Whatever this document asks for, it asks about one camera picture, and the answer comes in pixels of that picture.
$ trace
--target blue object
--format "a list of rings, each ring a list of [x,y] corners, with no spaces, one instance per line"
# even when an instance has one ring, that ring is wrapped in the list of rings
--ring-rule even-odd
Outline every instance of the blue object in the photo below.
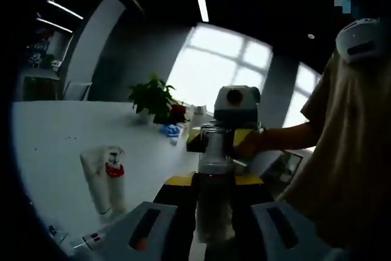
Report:
[[[179,137],[180,130],[175,125],[163,125],[159,129],[159,133],[165,135],[168,138]]]
[[[334,0],[334,6],[341,6],[342,13],[350,13],[356,20],[370,17],[369,15],[366,15],[366,13],[363,13],[363,7],[359,7],[355,0]]]

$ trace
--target white wall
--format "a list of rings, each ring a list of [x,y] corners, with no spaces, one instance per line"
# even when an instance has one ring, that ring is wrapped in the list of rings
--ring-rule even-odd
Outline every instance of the white wall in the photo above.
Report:
[[[55,60],[62,61],[62,58],[64,57],[64,52],[65,52],[65,49],[67,48],[70,37],[71,37],[70,34],[64,34],[64,33],[55,31],[53,36],[50,39],[49,47],[48,47],[46,53],[53,54]]]
[[[70,51],[61,66],[61,90],[69,81],[90,82],[109,34],[125,10],[119,0],[103,0],[84,23],[79,37],[73,38]]]

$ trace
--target window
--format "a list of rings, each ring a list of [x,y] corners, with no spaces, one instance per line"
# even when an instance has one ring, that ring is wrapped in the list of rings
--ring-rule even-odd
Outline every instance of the window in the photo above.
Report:
[[[189,35],[167,83],[172,95],[213,113],[222,86],[255,86],[262,91],[271,60],[262,42],[223,28],[199,25]]]
[[[316,84],[319,82],[321,75],[300,63],[293,95],[289,104],[287,116],[283,124],[284,128],[293,127],[307,122],[308,120],[301,114],[300,110],[310,98]]]

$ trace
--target ceiling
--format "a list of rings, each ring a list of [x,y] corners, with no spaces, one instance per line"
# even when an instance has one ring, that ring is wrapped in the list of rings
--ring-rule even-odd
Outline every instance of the ceiling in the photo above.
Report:
[[[88,17],[100,0],[54,0]],[[201,22],[197,0],[121,0],[129,10],[147,21],[190,26]],[[206,0],[209,23],[249,35],[273,46],[274,51],[304,62],[322,72],[340,27],[333,0]],[[42,18],[74,31],[81,20],[45,4]]]

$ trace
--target person's hand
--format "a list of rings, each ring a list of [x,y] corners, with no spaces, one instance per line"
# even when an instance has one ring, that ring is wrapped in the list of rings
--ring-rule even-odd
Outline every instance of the person's hand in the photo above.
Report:
[[[256,154],[262,151],[263,133],[251,131],[243,141],[234,148],[235,158],[252,160]]]

